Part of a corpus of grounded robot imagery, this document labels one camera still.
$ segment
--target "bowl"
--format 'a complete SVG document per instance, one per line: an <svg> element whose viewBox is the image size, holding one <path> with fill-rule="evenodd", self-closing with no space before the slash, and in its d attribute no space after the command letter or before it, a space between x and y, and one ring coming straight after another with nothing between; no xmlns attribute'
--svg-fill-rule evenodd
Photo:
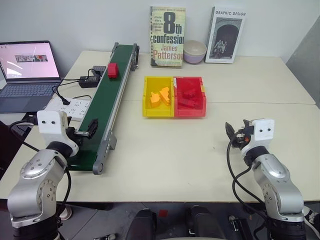
<svg viewBox="0 0 320 240"><path fill-rule="evenodd" d="M200 63L207 52L207 47L202 42L189 40L183 44L183 59L190 64Z"/></svg>

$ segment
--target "yellow object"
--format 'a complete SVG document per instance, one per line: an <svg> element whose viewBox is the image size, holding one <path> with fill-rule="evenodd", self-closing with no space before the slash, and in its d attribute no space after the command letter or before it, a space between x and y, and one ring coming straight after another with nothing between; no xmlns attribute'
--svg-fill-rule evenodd
<svg viewBox="0 0 320 240"><path fill-rule="evenodd" d="M164 87L161 89L160 97L163 100L163 102L169 106L170 105L170 98L169 98L169 87Z"/></svg>
<svg viewBox="0 0 320 240"><path fill-rule="evenodd" d="M158 106L153 107L152 94L159 93L162 89L168 88L169 105L160 100ZM173 118L175 116L175 96L174 96L173 76L145 76L142 99L142 115L151 118Z"/></svg>
<svg viewBox="0 0 320 240"><path fill-rule="evenodd" d="M151 107L152 108L156 108L160 105L161 101L160 101L160 95L159 93L153 93L151 92L151 97L150 97L150 102L151 102Z"/></svg>

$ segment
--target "laptop screen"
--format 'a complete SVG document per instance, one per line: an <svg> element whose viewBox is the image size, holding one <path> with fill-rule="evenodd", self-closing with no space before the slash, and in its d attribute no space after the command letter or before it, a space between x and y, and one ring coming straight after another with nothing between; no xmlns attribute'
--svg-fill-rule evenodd
<svg viewBox="0 0 320 240"><path fill-rule="evenodd" d="M0 43L0 65L9 81L59 77L49 42Z"/></svg>

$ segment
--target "laptop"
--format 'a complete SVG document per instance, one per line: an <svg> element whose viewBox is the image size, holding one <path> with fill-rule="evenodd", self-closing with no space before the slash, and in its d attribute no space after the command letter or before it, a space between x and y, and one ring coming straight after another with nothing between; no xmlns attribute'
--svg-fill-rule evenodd
<svg viewBox="0 0 320 240"><path fill-rule="evenodd" d="M6 85L0 91L0 113L42 110L61 82L49 41L0 43L0 68Z"/></svg>

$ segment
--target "red object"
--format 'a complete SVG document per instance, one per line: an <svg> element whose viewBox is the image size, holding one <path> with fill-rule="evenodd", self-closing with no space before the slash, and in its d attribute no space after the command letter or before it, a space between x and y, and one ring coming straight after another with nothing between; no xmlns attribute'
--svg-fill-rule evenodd
<svg viewBox="0 0 320 240"><path fill-rule="evenodd" d="M205 117L207 98L201 77L176 77L174 86L175 117Z"/></svg>
<svg viewBox="0 0 320 240"><path fill-rule="evenodd" d="M116 79L119 74L118 65L116 63L109 63L107 72L110 79Z"/></svg>
<svg viewBox="0 0 320 240"><path fill-rule="evenodd" d="M168 216L168 210L160 209L158 216L160 218L166 218Z"/></svg>

